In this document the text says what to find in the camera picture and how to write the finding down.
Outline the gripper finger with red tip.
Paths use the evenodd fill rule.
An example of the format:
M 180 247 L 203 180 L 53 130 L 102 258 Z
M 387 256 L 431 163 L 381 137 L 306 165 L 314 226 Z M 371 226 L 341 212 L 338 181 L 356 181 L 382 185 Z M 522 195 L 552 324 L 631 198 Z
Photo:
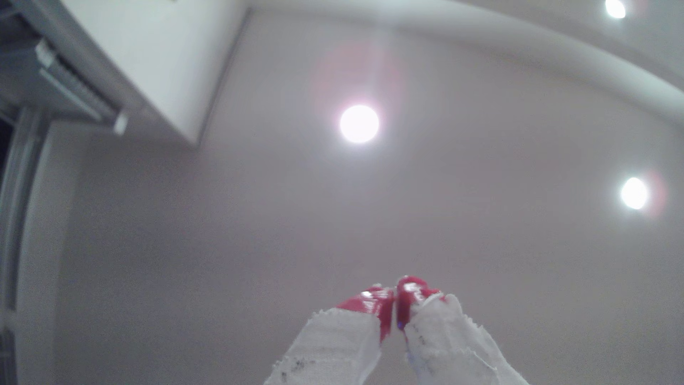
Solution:
M 264 384 L 364 384 L 389 336 L 395 293 L 373 285 L 312 314 Z
M 418 384 L 528 384 L 457 296 L 423 279 L 399 279 L 397 326 Z

